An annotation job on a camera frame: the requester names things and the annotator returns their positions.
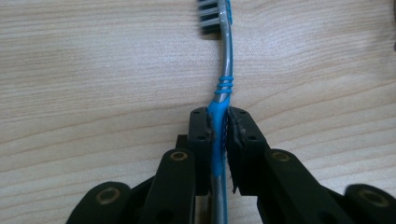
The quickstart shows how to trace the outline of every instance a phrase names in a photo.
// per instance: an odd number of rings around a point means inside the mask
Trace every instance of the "wooden table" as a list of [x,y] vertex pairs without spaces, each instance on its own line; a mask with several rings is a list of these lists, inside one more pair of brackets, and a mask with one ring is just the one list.
[[[92,187],[135,186],[219,75],[194,0],[0,2],[0,222],[65,223]],[[232,105],[324,186],[396,196],[392,0],[233,1]],[[260,223],[231,193],[230,223]]]

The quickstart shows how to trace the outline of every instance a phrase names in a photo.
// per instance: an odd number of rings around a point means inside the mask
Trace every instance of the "wooden surface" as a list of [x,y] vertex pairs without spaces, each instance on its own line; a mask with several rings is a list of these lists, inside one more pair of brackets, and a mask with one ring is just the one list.
[[[0,2],[0,222],[65,223],[92,187],[135,186],[219,75],[194,0]],[[233,106],[337,192],[396,196],[392,0],[233,1]],[[260,223],[230,192],[230,223]]]

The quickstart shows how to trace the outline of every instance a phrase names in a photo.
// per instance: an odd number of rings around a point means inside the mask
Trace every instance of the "black object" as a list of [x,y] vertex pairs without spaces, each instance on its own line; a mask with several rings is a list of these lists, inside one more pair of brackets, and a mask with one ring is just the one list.
[[[154,177],[133,189],[116,182],[91,189],[67,224],[193,223],[195,196],[210,189],[210,123],[205,107],[193,110],[189,134],[178,136]],[[396,223],[392,196],[363,184],[344,196],[322,187],[293,154],[271,149],[245,110],[229,108],[226,147],[233,190],[258,196],[263,223]]]

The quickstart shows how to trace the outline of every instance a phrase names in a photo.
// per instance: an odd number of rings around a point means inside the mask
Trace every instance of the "toothbrush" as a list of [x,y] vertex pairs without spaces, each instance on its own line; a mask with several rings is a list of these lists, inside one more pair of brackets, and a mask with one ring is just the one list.
[[233,87],[233,42],[231,35],[232,12],[229,0],[200,0],[199,15],[204,34],[221,32],[223,63],[215,95],[207,113],[212,118],[215,141],[212,147],[211,187],[212,223],[228,223],[226,174],[225,174],[225,129],[226,110],[230,104]]

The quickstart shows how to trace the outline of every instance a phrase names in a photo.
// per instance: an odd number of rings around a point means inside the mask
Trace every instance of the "blue rubber grip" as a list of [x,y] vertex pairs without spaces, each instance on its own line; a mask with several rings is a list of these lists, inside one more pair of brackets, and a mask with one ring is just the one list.
[[215,131],[215,142],[213,143],[212,152],[212,172],[213,176],[220,176],[223,173],[223,163],[225,160],[225,122],[226,111],[230,105],[230,96],[223,102],[212,101],[207,109],[208,114],[212,117],[212,125]]

